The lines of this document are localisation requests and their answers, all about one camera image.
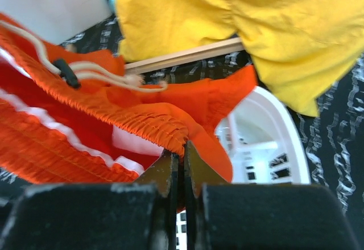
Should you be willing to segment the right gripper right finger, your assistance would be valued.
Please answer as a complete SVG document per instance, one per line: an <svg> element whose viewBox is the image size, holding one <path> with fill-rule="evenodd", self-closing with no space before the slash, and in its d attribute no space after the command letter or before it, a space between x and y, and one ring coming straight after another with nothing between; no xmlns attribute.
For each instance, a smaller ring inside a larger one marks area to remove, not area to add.
<svg viewBox="0 0 364 250"><path fill-rule="evenodd" d="M230 184L185 146L188 249L359 249L338 200L318 185Z"/></svg>

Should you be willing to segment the orange shorts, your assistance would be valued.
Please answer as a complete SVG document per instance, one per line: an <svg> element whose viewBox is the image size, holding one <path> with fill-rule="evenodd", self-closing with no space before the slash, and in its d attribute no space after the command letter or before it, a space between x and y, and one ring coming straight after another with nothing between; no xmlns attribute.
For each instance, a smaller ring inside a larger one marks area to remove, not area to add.
<svg viewBox="0 0 364 250"><path fill-rule="evenodd" d="M248 65L225 79L132 87L122 57L69 52L1 15L1 168L34 184L133 182L191 141L225 181L215 128L256 86Z"/></svg>

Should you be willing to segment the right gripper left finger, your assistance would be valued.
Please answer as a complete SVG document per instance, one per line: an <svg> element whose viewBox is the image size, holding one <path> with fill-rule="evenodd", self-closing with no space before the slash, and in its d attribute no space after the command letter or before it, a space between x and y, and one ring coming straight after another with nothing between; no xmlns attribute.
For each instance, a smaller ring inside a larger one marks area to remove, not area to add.
<svg viewBox="0 0 364 250"><path fill-rule="evenodd" d="M179 158L133 183L26 187L1 212L2 249L175 249Z"/></svg>

